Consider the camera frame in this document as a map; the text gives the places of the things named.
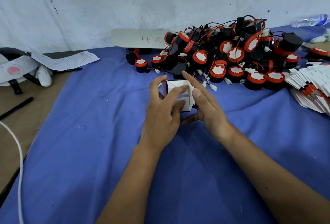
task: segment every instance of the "handwritten number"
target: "handwritten number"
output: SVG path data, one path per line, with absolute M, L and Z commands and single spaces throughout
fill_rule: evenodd
M 158 37 L 158 38 L 155 40 L 155 43 L 158 43 L 158 44 L 159 44 L 159 43 L 162 43 L 162 41 L 159 40 L 159 38 L 160 38 L 160 37 Z
M 147 41 L 148 43 L 150 43 L 150 42 L 149 42 L 150 39 L 149 39 L 148 37 L 147 37 L 146 39 L 143 39 L 143 37 L 142 37 L 142 40 L 143 40 L 143 41 Z

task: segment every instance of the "stack of white cards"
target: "stack of white cards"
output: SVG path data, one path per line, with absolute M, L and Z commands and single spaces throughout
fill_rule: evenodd
M 318 64 L 290 69 L 285 81 L 293 87 L 290 92 L 301 106 L 330 116 L 330 65 Z

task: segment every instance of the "blue cloth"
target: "blue cloth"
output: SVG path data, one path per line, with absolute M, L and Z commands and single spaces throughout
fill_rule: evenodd
M 274 30 L 294 31 L 309 40 L 324 29 Z M 101 60 L 72 74 L 24 163 L 26 224 L 94 223 L 139 140 L 148 86 L 157 74 L 137 73 L 122 48 L 90 52 Z M 330 118 L 301 107 L 286 89 L 275 93 L 225 82 L 217 86 L 217 92 L 210 92 L 229 120 L 330 199 Z M 0 210 L 0 223 L 18 223 L 17 187 L 18 180 Z M 274 222 L 253 185 L 203 123 L 180 127 L 159 159 L 145 223 Z

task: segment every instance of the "fingernail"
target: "fingernail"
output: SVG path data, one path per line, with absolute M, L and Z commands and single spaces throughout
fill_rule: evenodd
M 201 95 L 202 93 L 197 89 L 195 88 L 193 91 L 192 91 L 192 95 L 197 98 Z

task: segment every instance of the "left hand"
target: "left hand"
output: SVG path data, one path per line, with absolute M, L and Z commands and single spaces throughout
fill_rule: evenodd
M 159 154 L 170 143 L 180 126 L 180 114 L 185 101 L 176 100 L 188 89 L 187 85 L 176 87 L 163 97 L 158 86 L 166 78 L 166 75 L 159 76 L 150 83 L 150 102 L 138 144 Z

